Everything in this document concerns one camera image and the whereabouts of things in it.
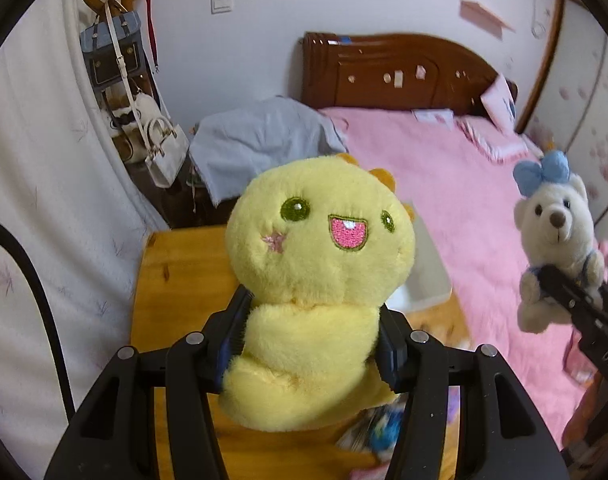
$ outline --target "gray blanket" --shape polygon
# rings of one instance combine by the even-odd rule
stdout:
[[[327,117],[274,97],[199,123],[190,154],[214,205],[240,196],[255,176],[300,158],[345,153]]]

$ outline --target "white curtain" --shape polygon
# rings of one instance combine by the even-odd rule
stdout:
[[[143,244],[167,228],[112,145],[78,28],[76,0],[37,0],[0,50],[0,222],[44,284],[77,406],[128,342]],[[39,313],[0,249],[0,436],[37,479],[65,427]]]

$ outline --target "red strap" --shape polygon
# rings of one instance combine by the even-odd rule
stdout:
[[[159,72],[159,62],[157,61],[157,42],[155,41],[153,17],[150,12],[150,0],[146,0],[146,17],[148,18],[148,41],[150,41],[150,50],[153,53],[153,63],[155,64],[155,72]]]

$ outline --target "plush toy head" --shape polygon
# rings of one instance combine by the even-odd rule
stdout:
[[[529,263],[562,269],[581,264],[593,248],[593,219],[584,183],[570,173],[561,152],[550,152],[542,159],[539,183],[533,177],[538,173],[535,166],[540,165],[523,162],[513,172],[526,195],[516,204],[514,219]]]
[[[298,160],[256,177],[226,229],[240,282],[262,303],[379,306],[415,259],[412,211],[385,170],[349,156]]]

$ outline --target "wall shelf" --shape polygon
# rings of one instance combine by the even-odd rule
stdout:
[[[474,0],[460,0],[460,2],[462,3],[462,7],[474,10],[475,12],[478,12],[479,14],[485,16],[490,21],[499,25],[501,28],[505,28],[507,30],[510,30],[511,32],[515,32],[515,29],[511,27],[511,25],[509,25],[505,20],[497,16],[497,14],[495,14],[491,9],[489,9],[488,7],[484,7],[481,3],[476,2]]]

